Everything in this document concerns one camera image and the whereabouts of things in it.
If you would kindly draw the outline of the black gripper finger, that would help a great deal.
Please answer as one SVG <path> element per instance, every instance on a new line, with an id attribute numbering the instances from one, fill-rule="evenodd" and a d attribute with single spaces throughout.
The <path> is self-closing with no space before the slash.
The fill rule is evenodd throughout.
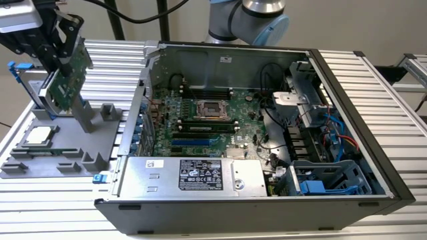
<path id="1" fill-rule="evenodd" d="M 57 13 L 59 24 L 57 27 L 64 33 L 65 39 L 59 46 L 59 60 L 60 60 L 60 72 L 64 77 L 68 77 L 72 73 L 71 57 L 73 55 L 75 46 L 79 42 L 80 28 L 84 24 L 84 19 L 71 13 Z"/>
<path id="2" fill-rule="evenodd" d="M 0 44 L 15 54 L 27 54 L 37 59 L 48 73 L 59 69 L 56 49 L 41 31 L 1 33 Z"/>

